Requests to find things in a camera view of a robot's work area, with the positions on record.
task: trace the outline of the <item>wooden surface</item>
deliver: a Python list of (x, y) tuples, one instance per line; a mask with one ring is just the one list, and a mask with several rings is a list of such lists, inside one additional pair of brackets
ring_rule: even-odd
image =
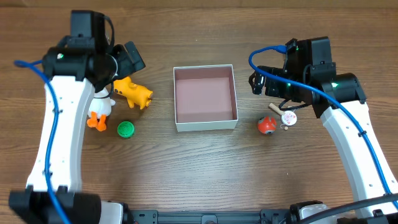
[[(263, 136), (256, 122), (274, 115), (281, 99), (251, 93), (249, 54), (291, 38), (328, 35), (338, 73), (352, 72), (368, 96), (379, 143), (398, 175), (398, 10), (396, 9), (133, 9), (103, 10), (116, 42), (133, 40), (147, 68), (132, 76), (154, 90), (149, 108), (117, 101), (103, 133), (86, 128), (83, 189), (131, 208), (260, 210), (321, 200), (352, 201), (340, 157), (311, 108), (298, 123)], [(44, 117), (42, 81), (15, 59), (40, 59), (69, 33), (69, 9), (0, 8), (0, 223), (18, 223), (9, 210), (11, 189), (23, 189), (35, 161)], [(173, 67), (232, 63), (239, 122), (235, 130), (177, 133)], [(281, 67), (264, 53), (254, 63)], [(117, 136), (131, 120), (136, 135)]]
[(22, 7), (294, 7), (294, 8), (397, 8), (396, 0), (0, 0), (0, 6)]

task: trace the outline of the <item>orange toy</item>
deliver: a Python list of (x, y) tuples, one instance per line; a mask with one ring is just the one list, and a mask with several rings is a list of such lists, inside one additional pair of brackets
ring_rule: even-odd
[(140, 110), (142, 110), (150, 105), (152, 101), (150, 98), (154, 92), (144, 86), (134, 84), (131, 82), (130, 77), (115, 80), (113, 84), (114, 92), (126, 97), (130, 108), (133, 108), (134, 104), (137, 104)]
[(272, 134), (276, 130), (276, 120), (270, 116), (261, 118), (257, 123), (257, 128), (262, 134)]

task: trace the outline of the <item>red toy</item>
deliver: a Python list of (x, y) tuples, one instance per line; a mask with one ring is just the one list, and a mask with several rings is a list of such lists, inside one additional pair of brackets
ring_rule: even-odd
[(270, 116), (263, 117), (257, 123), (257, 128), (262, 134), (272, 134), (276, 130), (276, 120)]

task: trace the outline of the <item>green bottle cap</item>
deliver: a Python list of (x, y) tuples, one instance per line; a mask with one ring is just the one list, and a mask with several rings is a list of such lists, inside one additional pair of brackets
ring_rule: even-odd
[(129, 138), (134, 135), (134, 125), (130, 121), (123, 121), (118, 126), (118, 134), (123, 138)]

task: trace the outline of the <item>white box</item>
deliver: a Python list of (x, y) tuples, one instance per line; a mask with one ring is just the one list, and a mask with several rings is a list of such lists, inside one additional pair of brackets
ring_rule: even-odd
[(177, 131), (234, 129), (238, 122), (232, 65), (174, 68)]

